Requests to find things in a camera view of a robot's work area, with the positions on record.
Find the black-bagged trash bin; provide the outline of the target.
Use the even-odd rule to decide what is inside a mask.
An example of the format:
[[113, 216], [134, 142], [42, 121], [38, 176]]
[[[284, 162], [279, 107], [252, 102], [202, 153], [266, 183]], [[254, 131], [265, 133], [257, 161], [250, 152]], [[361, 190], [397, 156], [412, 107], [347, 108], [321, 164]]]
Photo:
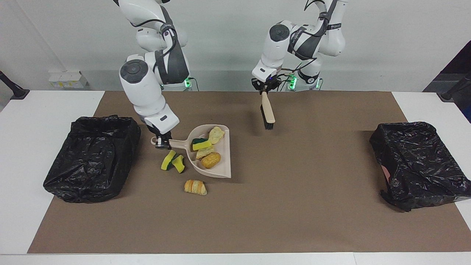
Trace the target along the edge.
[[131, 117], [80, 117], [72, 122], [43, 188], [69, 203], [113, 199], [125, 185], [140, 136]]

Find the white wall socket box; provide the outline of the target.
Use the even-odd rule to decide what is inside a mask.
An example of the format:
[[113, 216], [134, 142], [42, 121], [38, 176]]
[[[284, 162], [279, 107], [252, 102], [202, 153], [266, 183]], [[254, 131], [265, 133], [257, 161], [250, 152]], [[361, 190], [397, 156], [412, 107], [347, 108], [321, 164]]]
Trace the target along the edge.
[[49, 71], [48, 81], [56, 89], [84, 89], [89, 85], [81, 71]]

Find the beige hand brush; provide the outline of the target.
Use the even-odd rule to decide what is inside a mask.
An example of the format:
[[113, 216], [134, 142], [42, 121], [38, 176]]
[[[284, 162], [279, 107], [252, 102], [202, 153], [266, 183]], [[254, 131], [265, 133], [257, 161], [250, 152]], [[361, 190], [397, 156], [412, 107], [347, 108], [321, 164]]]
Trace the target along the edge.
[[261, 92], [261, 114], [265, 129], [272, 130], [276, 120], [266, 91]]

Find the pale squarish bread chunk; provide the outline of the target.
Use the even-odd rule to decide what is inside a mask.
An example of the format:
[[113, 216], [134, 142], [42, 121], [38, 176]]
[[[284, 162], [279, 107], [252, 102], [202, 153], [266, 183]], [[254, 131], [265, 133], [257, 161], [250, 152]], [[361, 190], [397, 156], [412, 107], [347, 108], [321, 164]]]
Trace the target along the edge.
[[209, 146], [207, 148], [199, 149], [197, 151], [197, 154], [196, 154], [196, 159], [200, 160], [200, 159], [204, 158], [205, 156], [207, 156], [211, 153], [214, 153], [214, 152], [215, 152], [214, 146]]

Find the black-bagged bin with pink patch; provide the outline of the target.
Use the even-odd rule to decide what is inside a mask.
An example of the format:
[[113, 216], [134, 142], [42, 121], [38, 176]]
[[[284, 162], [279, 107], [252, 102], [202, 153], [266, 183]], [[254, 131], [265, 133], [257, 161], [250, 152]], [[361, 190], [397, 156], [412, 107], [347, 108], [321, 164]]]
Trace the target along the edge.
[[433, 125], [381, 123], [369, 142], [384, 172], [381, 197], [392, 206], [409, 212], [471, 199], [471, 180]]

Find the yellow green sponge block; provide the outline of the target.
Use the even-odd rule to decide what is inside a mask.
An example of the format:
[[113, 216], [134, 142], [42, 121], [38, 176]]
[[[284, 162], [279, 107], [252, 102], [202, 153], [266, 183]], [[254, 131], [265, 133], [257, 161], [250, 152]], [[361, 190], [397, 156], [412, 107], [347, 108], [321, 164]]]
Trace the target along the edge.
[[198, 151], [200, 149], [207, 149], [212, 146], [211, 141], [208, 138], [194, 138], [191, 141], [191, 149]]

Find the orange striped croissant piece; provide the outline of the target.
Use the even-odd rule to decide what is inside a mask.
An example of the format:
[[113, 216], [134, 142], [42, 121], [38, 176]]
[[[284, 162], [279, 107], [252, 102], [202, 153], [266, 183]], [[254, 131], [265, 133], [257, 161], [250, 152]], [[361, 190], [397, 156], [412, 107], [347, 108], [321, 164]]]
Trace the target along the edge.
[[205, 183], [200, 180], [187, 180], [184, 184], [184, 191], [202, 196], [208, 194]]

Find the yellow sponge piece green stripe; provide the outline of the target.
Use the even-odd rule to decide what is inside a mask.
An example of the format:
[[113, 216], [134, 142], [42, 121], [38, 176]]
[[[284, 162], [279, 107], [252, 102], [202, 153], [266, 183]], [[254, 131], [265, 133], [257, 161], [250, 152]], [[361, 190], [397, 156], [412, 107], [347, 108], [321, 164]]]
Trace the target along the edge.
[[177, 156], [177, 153], [174, 150], [170, 150], [169, 153], [165, 156], [160, 169], [161, 170], [169, 170], [172, 167], [172, 161]]

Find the brown bread roll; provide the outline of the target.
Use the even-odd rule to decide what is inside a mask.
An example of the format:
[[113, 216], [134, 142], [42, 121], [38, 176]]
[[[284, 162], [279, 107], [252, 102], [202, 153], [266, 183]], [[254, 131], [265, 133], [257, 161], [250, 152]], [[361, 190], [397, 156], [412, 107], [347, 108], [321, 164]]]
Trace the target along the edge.
[[222, 157], [217, 152], [212, 152], [201, 159], [201, 164], [206, 169], [211, 169], [221, 161]]

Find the brown table mat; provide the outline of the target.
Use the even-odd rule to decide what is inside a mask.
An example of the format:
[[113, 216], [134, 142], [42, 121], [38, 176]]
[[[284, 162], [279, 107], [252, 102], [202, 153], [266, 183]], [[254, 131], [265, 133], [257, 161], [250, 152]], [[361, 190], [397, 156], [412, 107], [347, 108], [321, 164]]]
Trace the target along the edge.
[[[167, 92], [186, 139], [202, 124], [230, 132], [230, 179], [160, 165], [140, 124], [139, 148], [119, 196], [106, 202], [54, 198], [29, 253], [256, 253], [471, 251], [455, 204], [402, 212], [386, 188], [369, 138], [380, 123], [405, 122], [390, 92], [271, 93], [265, 130], [255, 92]], [[184, 191], [205, 183], [205, 196]]]

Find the beige plastic dustpan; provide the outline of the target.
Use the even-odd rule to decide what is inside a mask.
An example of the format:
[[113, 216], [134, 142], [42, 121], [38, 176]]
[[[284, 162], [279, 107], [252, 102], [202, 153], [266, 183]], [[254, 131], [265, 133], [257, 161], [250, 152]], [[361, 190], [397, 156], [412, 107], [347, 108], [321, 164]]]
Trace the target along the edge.
[[[196, 159], [197, 151], [191, 149], [191, 141], [194, 138], [209, 138], [210, 130], [218, 126], [225, 131], [224, 137], [214, 146], [215, 152], [219, 153], [222, 157], [221, 161], [211, 169], [206, 169], [201, 164], [201, 159]], [[187, 153], [187, 157], [190, 160], [192, 166], [200, 174], [215, 178], [231, 178], [231, 166], [230, 166], [230, 136], [229, 129], [223, 125], [205, 124], [194, 128], [186, 140], [163, 140], [165, 142], [165, 149], [184, 149]]]

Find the pale lobed bread chunk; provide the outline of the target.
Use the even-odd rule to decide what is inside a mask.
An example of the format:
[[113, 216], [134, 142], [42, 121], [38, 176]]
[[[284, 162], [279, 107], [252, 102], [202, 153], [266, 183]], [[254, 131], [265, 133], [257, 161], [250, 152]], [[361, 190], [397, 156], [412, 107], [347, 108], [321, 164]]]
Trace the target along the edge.
[[217, 144], [225, 135], [225, 131], [222, 128], [215, 126], [209, 132], [208, 140], [212, 145]]

